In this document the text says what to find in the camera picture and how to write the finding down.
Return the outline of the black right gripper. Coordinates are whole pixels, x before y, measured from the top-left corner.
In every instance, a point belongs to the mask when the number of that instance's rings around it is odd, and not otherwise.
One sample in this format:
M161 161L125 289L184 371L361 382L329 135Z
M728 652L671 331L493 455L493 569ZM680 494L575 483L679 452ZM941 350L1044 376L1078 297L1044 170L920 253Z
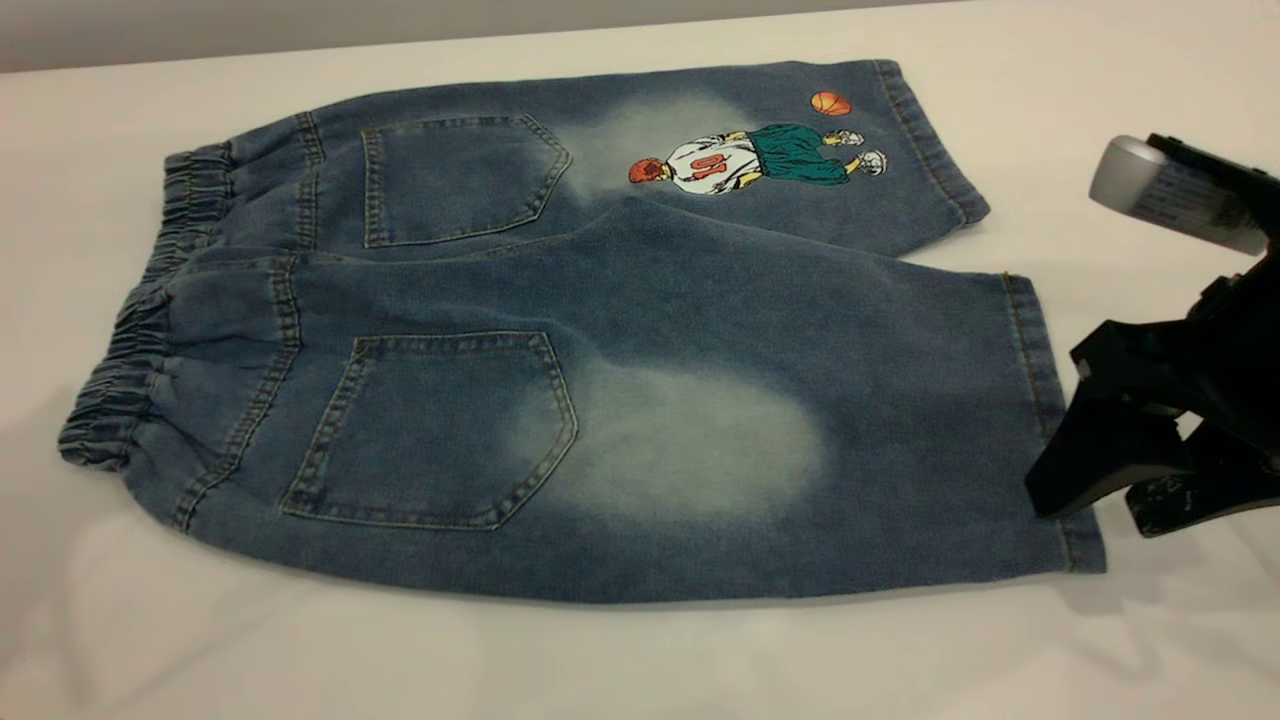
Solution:
M1138 532L1171 534L1279 505L1277 241L1221 275L1181 319L1106 320L1073 351L1071 404L1025 477L1038 518L1061 519L1120 489ZM1176 419L1203 425L1187 447Z

